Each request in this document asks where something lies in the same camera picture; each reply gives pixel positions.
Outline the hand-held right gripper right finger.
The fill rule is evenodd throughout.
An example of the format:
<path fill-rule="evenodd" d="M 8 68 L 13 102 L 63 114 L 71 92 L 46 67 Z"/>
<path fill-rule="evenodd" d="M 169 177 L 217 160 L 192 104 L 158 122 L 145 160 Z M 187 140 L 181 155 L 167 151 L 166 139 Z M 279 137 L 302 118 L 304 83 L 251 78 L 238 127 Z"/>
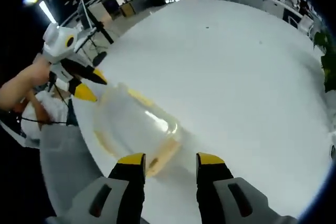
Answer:
<path fill-rule="evenodd" d="M 216 155 L 196 154 L 196 184 L 202 223 L 274 223 L 277 219 L 267 197 L 234 177 Z"/>

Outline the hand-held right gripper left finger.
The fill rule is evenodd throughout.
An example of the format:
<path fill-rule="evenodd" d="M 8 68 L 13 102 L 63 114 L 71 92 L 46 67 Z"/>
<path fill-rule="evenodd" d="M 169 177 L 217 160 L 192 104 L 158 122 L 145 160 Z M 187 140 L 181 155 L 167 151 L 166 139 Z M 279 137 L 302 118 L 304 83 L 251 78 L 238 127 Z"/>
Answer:
<path fill-rule="evenodd" d="M 73 200 L 73 223 L 140 223 L 145 185 L 144 153 L 117 161 Z"/>

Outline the person's left hand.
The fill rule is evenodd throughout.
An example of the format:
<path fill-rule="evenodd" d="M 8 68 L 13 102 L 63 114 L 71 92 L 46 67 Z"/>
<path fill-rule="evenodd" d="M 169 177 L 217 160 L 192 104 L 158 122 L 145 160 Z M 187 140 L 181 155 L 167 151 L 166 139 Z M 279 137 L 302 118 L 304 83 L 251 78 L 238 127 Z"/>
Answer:
<path fill-rule="evenodd" d="M 50 74 L 50 63 L 44 56 L 39 55 L 30 66 L 32 82 L 35 86 L 48 82 Z"/>

